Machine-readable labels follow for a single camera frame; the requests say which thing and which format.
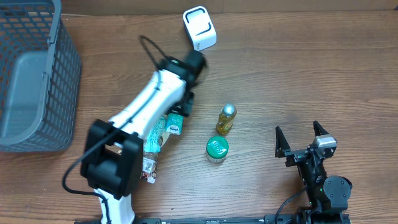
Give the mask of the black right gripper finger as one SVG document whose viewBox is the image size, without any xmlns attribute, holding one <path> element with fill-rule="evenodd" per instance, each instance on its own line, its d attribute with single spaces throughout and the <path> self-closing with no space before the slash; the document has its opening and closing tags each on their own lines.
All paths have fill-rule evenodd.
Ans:
<svg viewBox="0 0 398 224">
<path fill-rule="evenodd" d="M 279 126 L 275 128 L 275 157 L 282 158 L 286 156 L 287 152 L 290 152 L 290 146 Z"/>
<path fill-rule="evenodd" d="M 327 135 L 329 132 L 327 132 L 318 121 L 313 122 L 313 130 L 316 136 L 322 136 L 322 135 Z"/>
</svg>

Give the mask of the teal tissue pack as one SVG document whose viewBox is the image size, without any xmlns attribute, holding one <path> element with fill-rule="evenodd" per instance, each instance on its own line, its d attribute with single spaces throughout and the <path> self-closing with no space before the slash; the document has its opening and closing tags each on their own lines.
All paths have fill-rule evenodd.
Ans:
<svg viewBox="0 0 398 224">
<path fill-rule="evenodd" d="M 181 135 L 183 119 L 184 117 L 179 114 L 168 114 L 165 130 L 170 134 Z"/>
</svg>

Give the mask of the yellow drink bottle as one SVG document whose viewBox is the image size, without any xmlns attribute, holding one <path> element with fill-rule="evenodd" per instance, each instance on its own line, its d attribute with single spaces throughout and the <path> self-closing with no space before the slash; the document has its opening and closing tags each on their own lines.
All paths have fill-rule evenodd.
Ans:
<svg viewBox="0 0 398 224">
<path fill-rule="evenodd" d="M 236 117 L 237 109 L 232 104 L 225 104 L 221 109 L 218 122 L 216 124 L 216 130 L 220 134 L 227 134 L 233 126 L 233 121 Z"/>
</svg>

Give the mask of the teal wet wipes pack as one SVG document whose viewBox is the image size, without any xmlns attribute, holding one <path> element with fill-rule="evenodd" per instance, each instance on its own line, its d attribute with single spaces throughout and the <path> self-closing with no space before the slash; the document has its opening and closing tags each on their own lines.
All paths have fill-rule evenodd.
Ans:
<svg viewBox="0 0 398 224">
<path fill-rule="evenodd" d="M 166 119 L 161 116 L 146 137 L 144 152 L 160 152 L 161 143 L 159 142 L 159 139 L 163 135 L 163 132 L 165 130 L 165 124 Z"/>
</svg>

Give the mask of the green lidded cup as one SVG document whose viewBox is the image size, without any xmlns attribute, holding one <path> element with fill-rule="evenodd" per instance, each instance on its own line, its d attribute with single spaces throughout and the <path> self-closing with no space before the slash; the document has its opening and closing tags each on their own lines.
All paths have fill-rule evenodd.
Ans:
<svg viewBox="0 0 398 224">
<path fill-rule="evenodd" d="M 206 144 L 206 157 L 214 163 L 223 162 L 229 151 L 229 144 L 223 136 L 213 136 Z"/>
</svg>

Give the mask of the beige brown snack bag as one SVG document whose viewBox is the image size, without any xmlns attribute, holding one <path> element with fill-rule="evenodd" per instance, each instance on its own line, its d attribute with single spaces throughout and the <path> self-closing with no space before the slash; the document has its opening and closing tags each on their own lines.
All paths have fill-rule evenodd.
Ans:
<svg viewBox="0 0 398 224">
<path fill-rule="evenodd" d="M 166 141 L 169 138 L 169 135 L 170 135 L 170 133 L 168 133 L 166 130 L 164 130 L 163 135 L 159 139 L 159 142 L 161 143 L 161 147 L 166 143 Z M 157 160 L 158 160 L 159 153 L 144 152 L 144 155 L 143 155 L 141 179 L 146 180 L 150 184 L 154 184 L 156 177 L 157 177 L 156 168 L 157 168 Z"/>
</svg>

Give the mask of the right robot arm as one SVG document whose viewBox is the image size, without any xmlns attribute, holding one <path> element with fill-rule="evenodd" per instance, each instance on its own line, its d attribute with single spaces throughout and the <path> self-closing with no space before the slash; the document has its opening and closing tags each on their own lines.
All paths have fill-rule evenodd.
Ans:
<svg viewBox="0 0 398 224">
<path fill-rule="evenodd" d="M 280 127 L 275 128 L 275 157 L 285 158 L 287 167 L 297 167 L 304 188 L 289 197 L 278 208 L 274 216 L 275 223 L 281 223 L 282 209 L 293 199 L 306 193 L 309 206 L 301 207 L 290 215 L 286 223 L 350 223 L 348 199 L 353 185 L 347 178 L 328 176 L 324 160 L 333 157 L 338 141 L 327 132 L 318 121 L 313 122 L 315 138 L 305 149 L 291 150 Z"/>
</svg>

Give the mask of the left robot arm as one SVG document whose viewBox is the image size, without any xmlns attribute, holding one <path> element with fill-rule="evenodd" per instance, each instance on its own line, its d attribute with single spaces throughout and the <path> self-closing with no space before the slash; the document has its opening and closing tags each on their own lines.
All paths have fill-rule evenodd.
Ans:
<svg viewBox="0 0 398 224">
<path fill-rule="evenodd" d="M 144 140 L 164 115 L 190 116 L 204 54 L 191 50 L 184 60 L 171 56 L 157 65 L 138 96 L 109 121 L 97 119 L 88 131 L 80 174 L 101 203 L 100 223 L 133 223 L 131 193 L 141 176 Z"/>
</svg>

